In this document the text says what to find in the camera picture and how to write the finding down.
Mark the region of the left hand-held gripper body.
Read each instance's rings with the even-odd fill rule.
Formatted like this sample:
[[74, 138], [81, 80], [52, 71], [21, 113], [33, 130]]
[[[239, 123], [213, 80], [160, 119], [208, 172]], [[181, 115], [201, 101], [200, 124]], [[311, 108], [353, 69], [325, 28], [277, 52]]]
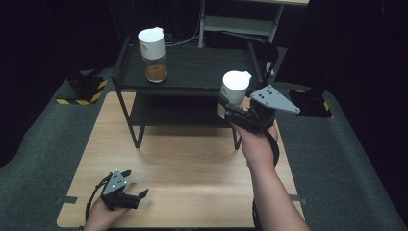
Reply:
[[122, 177], [120, 173], [116, 169], [108, 177], [108, 182], [101, 193], [101, 199], [110, 210], [117, 208], [137, 209], [140, 199], [137, 195], [126, 194], [123, 191], [127, 185], [127, 177]]

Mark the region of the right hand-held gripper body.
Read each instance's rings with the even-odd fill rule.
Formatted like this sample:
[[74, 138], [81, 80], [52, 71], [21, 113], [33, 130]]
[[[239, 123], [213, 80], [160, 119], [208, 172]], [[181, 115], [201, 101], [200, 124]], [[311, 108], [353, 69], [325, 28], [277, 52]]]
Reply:
[[225, 119], [254, 134], [262, 133], [273, 125], [276, 110], [300, 113], [300, 109], [272, 85], [251, 92], [245, 109], [233, 106], [225, 99]]

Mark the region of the person's left hand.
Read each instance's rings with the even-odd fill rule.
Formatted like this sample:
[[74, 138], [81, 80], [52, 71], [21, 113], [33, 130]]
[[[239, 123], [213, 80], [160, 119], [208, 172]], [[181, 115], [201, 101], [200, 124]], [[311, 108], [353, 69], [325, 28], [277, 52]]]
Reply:
[[118, 219], [129, 212], [128, 208], [110, 210], [101, 198], [92, 205], [83, 231], [107, 231]]

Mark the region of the yellow-black striped stand base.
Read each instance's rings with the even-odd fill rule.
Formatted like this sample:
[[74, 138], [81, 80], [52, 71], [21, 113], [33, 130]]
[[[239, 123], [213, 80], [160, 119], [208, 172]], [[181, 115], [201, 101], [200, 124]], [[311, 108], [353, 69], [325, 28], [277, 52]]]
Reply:
[[300, 109], [298, 116], [329, 118], [332, 116], [327, 101], [309, 90], [288, 90], [291, 101]]
[[99, 75], [99, 70], [80, 71], [68, 77], [55, 95], [56, 102], [61, 105], [90, 105], [101, 96], [108, 80]]

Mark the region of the spice jar with pale powder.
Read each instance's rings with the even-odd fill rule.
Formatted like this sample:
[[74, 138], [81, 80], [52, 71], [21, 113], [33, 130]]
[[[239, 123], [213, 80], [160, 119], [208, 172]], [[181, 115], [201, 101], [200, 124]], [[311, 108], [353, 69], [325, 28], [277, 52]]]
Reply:
[[[228, 71], [222, 77], [222, 85], [219, 93], [222, 93], [228, 98], [230, 105], [239, 108], [247, 93], [250, 79], [251, 74], [247, 71]], [[225, 117], [225, 113], [218, 111], [218, 105], [217, 113], [221, 118]]]

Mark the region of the person's right hand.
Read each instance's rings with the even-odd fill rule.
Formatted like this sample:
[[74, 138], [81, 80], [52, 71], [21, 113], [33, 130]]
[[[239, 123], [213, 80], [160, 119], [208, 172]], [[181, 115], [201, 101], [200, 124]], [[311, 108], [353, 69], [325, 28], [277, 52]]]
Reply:
[[274, 172], [274, 153], [268, 138], [263, 134], [253, 134], [234, 124], [242, 139], [242, 152], [248, 168], [255, 172]]

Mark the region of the spice jar with brown powder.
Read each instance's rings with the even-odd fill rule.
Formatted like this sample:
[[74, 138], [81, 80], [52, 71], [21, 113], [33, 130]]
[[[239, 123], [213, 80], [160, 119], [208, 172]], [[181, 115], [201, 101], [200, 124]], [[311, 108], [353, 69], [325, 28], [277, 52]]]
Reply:
[[140, 53], [146, 79], [161, 83], [167, 77], [164, 29], [154, 27], [138, 33]]

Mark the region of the black two-tier shelf rack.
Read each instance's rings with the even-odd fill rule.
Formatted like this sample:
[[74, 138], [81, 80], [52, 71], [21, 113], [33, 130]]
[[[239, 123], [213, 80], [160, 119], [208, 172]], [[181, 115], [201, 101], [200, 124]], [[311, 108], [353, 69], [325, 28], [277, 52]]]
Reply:
[[112, 81], [119, 101], [124, 101], [126, 90], [136, 92], [133, 106], [122, 108], [136, 148], [147, 126], [227, 128], [229, 123], [217, 114], [217, 96], [227, 71], [248, 71], [254, 88], [263, 82], [251, 43], [244, 50], [169, 47], [166, 66], [163, 82], [149, 82], [140, 48], [130, 37], [116, 60]]

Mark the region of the grey tape strip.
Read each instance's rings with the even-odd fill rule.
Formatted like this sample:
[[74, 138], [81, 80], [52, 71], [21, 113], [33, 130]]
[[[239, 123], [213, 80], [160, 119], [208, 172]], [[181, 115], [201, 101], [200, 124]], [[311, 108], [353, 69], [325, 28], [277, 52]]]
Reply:
[[68, 203], [68, 204], [75, 204], [77, 202], [78, 197], [76, 196], [61, 196], [56, 200], [56, 203], [58, 204], [64, 204], [64, 203]]
[[290, 199], [292, 201], [297, 201], [301, 205], [307, 205], [308, 204], [307, 199], [299, 196], [298, 194], [289, 194], [289, 197], [290, 197]]

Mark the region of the white metal stand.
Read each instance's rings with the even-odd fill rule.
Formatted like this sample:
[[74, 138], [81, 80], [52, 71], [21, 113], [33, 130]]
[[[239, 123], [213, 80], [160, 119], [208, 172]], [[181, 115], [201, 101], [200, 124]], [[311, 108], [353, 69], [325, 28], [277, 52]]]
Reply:
[[255, 3], [276, 4], [277, 12], [274, 19], [256, 20], [243, 19], [234, 17], [209, 16], [206, 15], [206, 0], [200, 0], [199, 14], [199, 35], [198, 47], [204, 47], [204, 32], [227, 32], [233, 34], [267, 36], [269, 42], [273, 42], [277, 32], [280, 18], [286, 5], [305, 7], [309, 4], [309, 0], [243, 0]]

